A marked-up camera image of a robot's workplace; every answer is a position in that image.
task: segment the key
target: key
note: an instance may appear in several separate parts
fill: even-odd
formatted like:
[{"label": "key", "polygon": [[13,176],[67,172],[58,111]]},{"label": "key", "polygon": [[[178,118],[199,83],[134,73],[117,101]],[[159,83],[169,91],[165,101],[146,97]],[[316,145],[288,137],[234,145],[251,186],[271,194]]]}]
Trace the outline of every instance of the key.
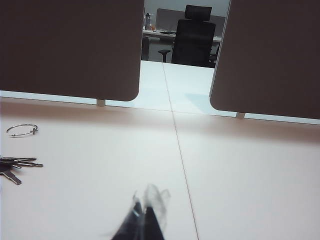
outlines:
[{"label": "key", "polygon": [[0,164],[0,175],[4,175],[7,179],[11,180],[17,185],[20,185],[22,182],[19,178],[16,177],[11,171],[11,166],[8,164]]}]

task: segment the gray wall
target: gray wall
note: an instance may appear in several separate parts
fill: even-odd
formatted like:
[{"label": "gray wall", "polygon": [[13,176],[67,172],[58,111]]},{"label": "gray wall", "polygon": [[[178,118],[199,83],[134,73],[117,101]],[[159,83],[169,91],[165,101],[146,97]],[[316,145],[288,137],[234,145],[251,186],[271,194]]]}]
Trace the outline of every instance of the gray wall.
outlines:
[{"label": "gray wall", "polygon": [[157,9],[184,11],[186,5],[212,7],[211,15],[226,17],[230,0],[144,0],[146,13],[157,13]]}]

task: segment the office chair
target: office chair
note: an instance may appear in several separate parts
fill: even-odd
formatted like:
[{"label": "office chair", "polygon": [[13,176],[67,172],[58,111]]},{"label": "office chair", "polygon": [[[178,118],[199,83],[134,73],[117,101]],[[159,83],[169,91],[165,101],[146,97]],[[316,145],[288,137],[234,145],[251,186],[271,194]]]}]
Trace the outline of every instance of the office chair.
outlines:
[{"label": "office chair", "polygon": [[[187,5],[184,17],[178,21],[171,63],[210,67],[210,52],[216,25],[210,20],[212,7]],[[165,63],[170,50],[158,51]]]}]

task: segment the key ring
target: key ring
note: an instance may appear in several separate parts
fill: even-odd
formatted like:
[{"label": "key ring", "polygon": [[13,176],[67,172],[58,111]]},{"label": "key ring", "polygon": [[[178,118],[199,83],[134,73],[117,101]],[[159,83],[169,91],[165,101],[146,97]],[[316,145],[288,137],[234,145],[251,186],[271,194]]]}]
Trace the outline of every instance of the key ring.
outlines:
[{"label": "key ring", "polygon": [[9,136],[11,137],[18,137],[18,136],[25,136],[25,135],[35,135],[35,132],[38,131],[38,126],[35,124],[19,124],[19,125],[15,125],[15,126],[11,126],[6,130],[6,133],[8,134],[10,132],[10,130],[14,129],[14,128],[18,128],[18,127],[22,127],[22,126],[31,126],[33,127],[32,130],[30,130],[30,132],[26,132],[26,133],[22,133],[22,134],[9,134]]}]

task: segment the office desk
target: office desk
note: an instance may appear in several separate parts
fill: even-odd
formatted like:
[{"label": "office desk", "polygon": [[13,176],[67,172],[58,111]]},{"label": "office desk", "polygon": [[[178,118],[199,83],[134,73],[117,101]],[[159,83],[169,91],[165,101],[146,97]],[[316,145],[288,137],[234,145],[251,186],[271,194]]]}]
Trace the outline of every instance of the office desk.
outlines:
[{"label": "office desk", "polygon": [[[160,39],[174,40],[176,38],[175,34],[164,34],[164,33],[160,33],[159,31],[142,30],[142,34],[144,36],[160,38]],[[218,36],[213,37],[213,43],[220,43],[220,42],[221,42],[221,37],[218,37]]]},{"label": "office desk", "polygon": [[[1,240],[111,239],[148,183],[171,194],[166,240],[319,239],[320,126],[207,112],[212,74],[143,61],[122,107],[0,98],[1,154],[44,164],[0,177]],[[20,123],[39,132],[9,138]]]}]

